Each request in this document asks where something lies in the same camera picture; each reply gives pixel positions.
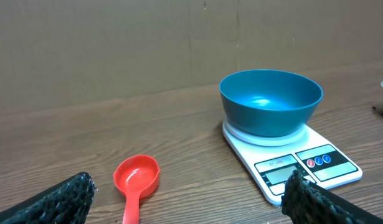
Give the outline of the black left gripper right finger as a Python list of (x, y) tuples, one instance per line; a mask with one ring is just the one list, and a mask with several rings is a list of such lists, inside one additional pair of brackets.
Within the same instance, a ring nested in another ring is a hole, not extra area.
[(305, 179), (300, 170), (285, 182), (281, 212), (294, 224), (383, 224), (383, 219)]

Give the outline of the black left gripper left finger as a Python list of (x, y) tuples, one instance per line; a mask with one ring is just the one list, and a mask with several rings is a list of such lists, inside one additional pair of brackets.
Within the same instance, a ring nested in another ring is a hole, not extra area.
[(0, 212), (0, 223), (85, 223), (94, 195), (91, 175), (79, 172)]

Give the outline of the red plastic scoop blue handle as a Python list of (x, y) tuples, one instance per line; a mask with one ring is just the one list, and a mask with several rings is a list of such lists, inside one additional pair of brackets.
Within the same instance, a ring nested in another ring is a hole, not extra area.
[(139, 201), (156, 190), (160, 172), (156, 159), (146, 154), (129, 157), (116, 168), (113, 181), (126, 198), (122, 224), (139, 223)]

